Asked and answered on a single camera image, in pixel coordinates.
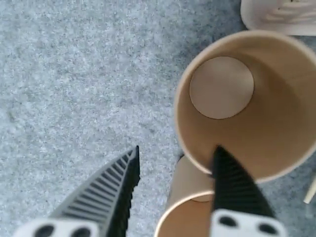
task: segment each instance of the wooden stick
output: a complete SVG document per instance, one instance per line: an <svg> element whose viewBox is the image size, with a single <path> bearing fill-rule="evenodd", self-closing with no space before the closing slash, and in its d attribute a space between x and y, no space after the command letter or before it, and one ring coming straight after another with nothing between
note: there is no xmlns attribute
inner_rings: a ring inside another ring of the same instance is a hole
<svg viewBox="0 0 316 237"><path fill-rule="evenodd" d="M304 202L307 204L310 203L315 194L316 194L316 177L314 178L312 185L310 186L310 189L308 190L306 194Z"/></svg>

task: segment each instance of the cup rim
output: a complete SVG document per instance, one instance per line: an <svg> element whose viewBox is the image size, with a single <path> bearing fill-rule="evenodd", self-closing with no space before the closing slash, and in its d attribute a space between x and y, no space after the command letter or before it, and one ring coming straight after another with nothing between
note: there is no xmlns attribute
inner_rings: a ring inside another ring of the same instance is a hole
<svg viewBox="0 0 316 237"><path fill-rule="evenodd" d="M158 234L160 232L160 229L164 223L164 221L166 220L166 218L168 217L168 215L174 210L176 209L177 207L179 207L180 205L184 204L185 202L187 201L190 201L192 199L195 199L195 198L199 198L199 197L202 197L202 196L210 196L210 195L214 195L215 191L214 190L208 190L208 191L203 191L201 193L197 193L197 194L192 194L192 195L189 195L183 199L181 199L179 202L176 202L174 203L172 206L170 206L164 213L163 215L160 217L159 221L158 221L158 224L156 226L156 230L155 230L155 234L154 234L154 237L158 237Z"/></svg>
<svg viewBox="0 0 316 237"><path fill-rule="evenodd" d="M220 47L223 44L226 44L232 40L235 40L237 38L249 38L249 37L265 37L265 38L273 38L276 40L283 41L289 45L292 45L293 47L297 48L300 50L303 54L306 55L314 64L316 67L316 55L312 49L310 49L308 46L306 46L303 42L299 41L298 39L295 39L293 37L283 35L278 32L273 32L273 31L265 31L265 30L254 30L254 31L241 31L238 33L234 33L232 35L225 36L213 43L211 43L208 47L206 47L203 51L201 51L186 67L184 72L181 75L181 79L178 83L176 93L175 93L175 98L174 98L174 122L175 122L175 130L177 133L178 141L180 143L180 147L183 149L185 156L192 162L192 164L197 167L200 171L206 174L212 174L212 171L208 170L205 168L203 165L201 165L198 161L196 161L191 152L188 150L188 148L185 146L180 128L179 128L179 123L177 122L179 120L178 116L178 105L179 105L179 98L180 98L180 92L182 91L182 88L184 86L184 82L188 78L189 74L195 69L196 65L199 65L202 63L202 59L206 54L208 54L210 51L212 51L215 48ZM257 179L257 183L263 183L267 181L274 180L276 178L279 178L285 174L288 174L298 166L300 166L302 163L304 163L316 150L316 142L305 152L305 154L302 155L302 157L292 166L289 166L285 168L283 171L271 175L269 177L264 177Z"/></svg>

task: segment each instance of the screw hole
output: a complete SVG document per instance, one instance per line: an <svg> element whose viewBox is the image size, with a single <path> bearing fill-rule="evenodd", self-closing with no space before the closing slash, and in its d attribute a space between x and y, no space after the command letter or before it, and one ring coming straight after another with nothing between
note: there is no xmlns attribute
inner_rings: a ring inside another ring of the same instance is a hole
<svg viewBox="0 0 316 237"><path fill-rule="evenodd" d="M76 230L71 237L90 237L90 230L88 228L80 228Z"/></svg>
<svg viewBox="0 0 316 237"><path fill-rule="evenodd" d="M223 216L219 219L219 222L225 226L230 226L230 227L236 227L237 223L236 221L229 217L229 216Z"/></svg>
<svg viewBox="0 0 316 237"><path fill-rule="evenodd" d="M273 226L268 225L268 224L261 224L259 226L259 230L261 232L265 232L265 233L268 233L268 234L271 234L271 235L276 235L277 234L277 230Z"/></svg>
<svg viewBox="0 0 316 237"><path fill-rule="evenodd" d="M36 231L35 237L50 237L53 231L54 227L52 225L45 225Z"/></svg>

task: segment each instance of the tan cylinder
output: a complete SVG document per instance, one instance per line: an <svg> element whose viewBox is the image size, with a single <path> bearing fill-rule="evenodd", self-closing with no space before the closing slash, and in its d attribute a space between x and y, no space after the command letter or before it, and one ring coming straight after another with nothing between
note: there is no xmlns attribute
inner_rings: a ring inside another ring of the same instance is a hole
<svg viewBox="0 0 316 237"><path fill-rule="evenodd" d="M186 157L176 165L166 210L155 237L208 237L214 181Z"/></svg>
<svg viewBox="0 0 316 237"><path fill-rule="evenodd" d="M241 62L242 73L222 64L222 70L213 67L207 77L192 82L203 75L195 72L206 61L219 57ZM218 78L232 81L234 75L238 86L226 83L225 87ZM208 80L214 83L203 83ZM227 36L202 51L182 75L175 96L179 142L189 160L205 173L211 173L213 151L221 144L256 180L279 177L316 148L315 88L316 56L298 40L266 31ZM233 102L237 107L230 109ZM216 105L227 111L221 114Z"/></svg>

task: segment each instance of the gray carpet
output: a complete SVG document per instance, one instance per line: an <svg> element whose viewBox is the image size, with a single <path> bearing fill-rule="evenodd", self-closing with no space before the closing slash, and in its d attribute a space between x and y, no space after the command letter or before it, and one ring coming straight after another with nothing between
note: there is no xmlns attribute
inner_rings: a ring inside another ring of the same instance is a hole
<svg viewBox="0 0 316 237"><path fill-rule="evenodd" d="M150 237L181 149L173 95L188 63L245 29L240 0L0 1L0 236L46 216L138 144L129 237ZM301 38L316 50L316 38ZM291 237L316 231L309 159L262 185Z"/></svg>

